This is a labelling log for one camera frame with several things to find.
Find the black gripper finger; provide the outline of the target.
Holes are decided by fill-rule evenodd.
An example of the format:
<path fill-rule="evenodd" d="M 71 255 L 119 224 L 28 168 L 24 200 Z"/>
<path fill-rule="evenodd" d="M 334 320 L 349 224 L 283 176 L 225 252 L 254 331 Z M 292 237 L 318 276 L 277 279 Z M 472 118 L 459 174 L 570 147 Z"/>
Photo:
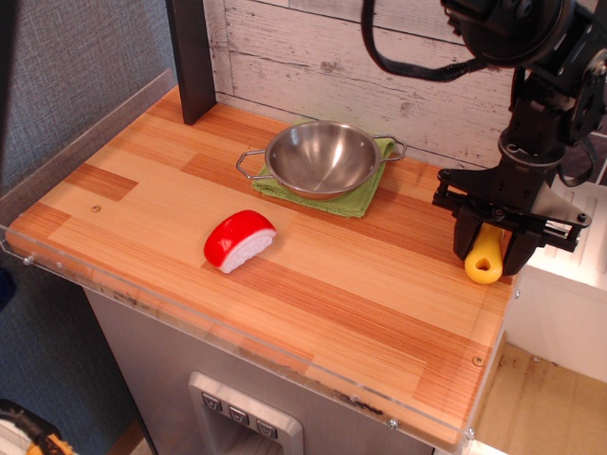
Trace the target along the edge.
<path fill-rule="evenodd" d="M 465 260 L 471 251 L 483 221 L 470 208 L 462 206 L 456 215 L 453 235 L 453 251 Z"/>
<path fill-rule="evenodd" d="M 535 232 L 513 232 L 506 247 L 503 274 L 517 275 L 538 247 L 545 246 L 544 236 Z"/>

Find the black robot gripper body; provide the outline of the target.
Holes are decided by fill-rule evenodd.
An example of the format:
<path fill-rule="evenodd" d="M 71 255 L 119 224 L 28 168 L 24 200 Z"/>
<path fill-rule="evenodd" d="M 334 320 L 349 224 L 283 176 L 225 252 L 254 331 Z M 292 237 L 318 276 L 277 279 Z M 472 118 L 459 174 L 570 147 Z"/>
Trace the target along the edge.
<path fill-rule="evenodd" d="M 555 179 L 568 188 L 587 182 L 592 167 L 573 175 L 562 164 L 565 150 L 531 155 L 513 142 L 508 131 L 499 138 L 499 164 L 486 170 L 443 169 L 432 203 L 455 217 L 468 207 L 483 221 L 513 232 L 542 234 L 545 246 L 568 252 L 576 249 L 579 235 L 591 216 L 556 195 Z"/>

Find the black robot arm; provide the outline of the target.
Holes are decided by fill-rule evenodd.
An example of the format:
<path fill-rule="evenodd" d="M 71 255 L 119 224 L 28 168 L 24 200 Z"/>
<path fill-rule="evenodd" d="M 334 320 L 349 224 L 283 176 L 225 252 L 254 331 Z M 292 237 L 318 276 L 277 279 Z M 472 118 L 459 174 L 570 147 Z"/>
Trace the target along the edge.
<path fill-rule="evenodd" d="M 507 230 L 505 275 L 543 246 L 573 251 L 591 218 L 553 191 L 568 149 L 587 145 L 606 111 L 606 5 L 574 1 L 448 1 L 450 21 L 482 64 L 513 69 L 501 159 L 487 170 L 440 171 L 433 203 L 455 217 L 453 249 L 469 255 L 482 226 Z"/>

